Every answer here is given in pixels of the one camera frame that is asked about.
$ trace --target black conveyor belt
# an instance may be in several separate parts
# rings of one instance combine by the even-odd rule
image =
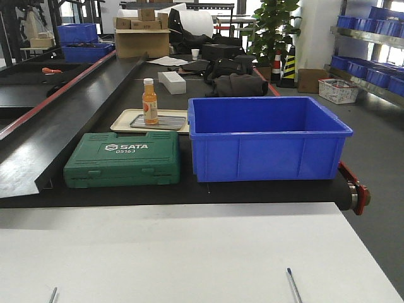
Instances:
[[[110,125],[125,109],[141,108],[143,78],[157,79],[164,66],[142,65],[113,101],[108,111],[90,130],[94,133],[110,131]],[[160,109],[186,109],[188,98],[201,97],[211,90],[201,77],[185,76],[187,93],[169,95],[162,84],[155,82]],[[324,181],[251,181],[197,183],[192,172],[191,142],[180,136],[181,181],[169,186],[99,187],[69,189],[62,179],[62,167],[52,178],[53,189],[44,189],[31,196],[0,199],[0,207],[55,207],[55,206],[107,206],[150,205],[173,203],[272,203],[272,202],[324,202],[334,201],[341,210],[351,208],[352,196],[346,180],[340,173],[334,180]]]

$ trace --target dark cloth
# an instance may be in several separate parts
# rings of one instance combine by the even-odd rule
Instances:
[[[207,97],[260,97],[268,93],[268,82],[249,74],[231,74],[213,80]]]

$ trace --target sata logo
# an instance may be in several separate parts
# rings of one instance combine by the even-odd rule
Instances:
[[[148,146],[147,144],[132,144],[132,145],[116,145],[116,144],[109,144],[105,147],[105,150],[107,150],[108,152],[112,152],[114,150],[138,150],[138,149],[143,149],[143,148],[147,148]]]
[[[119,147],[119,146],[117,146],[116,144],[110,144],[110,145],[107,145],[107,146],[105,147],[105,150],[111,152],[112,150],[117,150],[118,147]]]

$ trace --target green leaves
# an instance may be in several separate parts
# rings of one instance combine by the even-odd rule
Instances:
[[[275,50],[279,49],[285,57],[288,45],[293,43],[291,35],[300,34],[300,29],[290,24],[293,19],[301,19],[291,15],[292,11],[299,8],[299,0],[261,0],[261,7],[256,9],[253,17],[257,19],[254,40],[251,32],[241,32],[248,36],[252,45],[247,48],[249,54],[256,56],[258,62],[275,58]]]

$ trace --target bottle cap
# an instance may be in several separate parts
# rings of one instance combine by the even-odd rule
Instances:
[[[145,79],[143,79],[143,84],[144,85],[152,85],[153,84],[153,79],[152,78],[145,78]]]

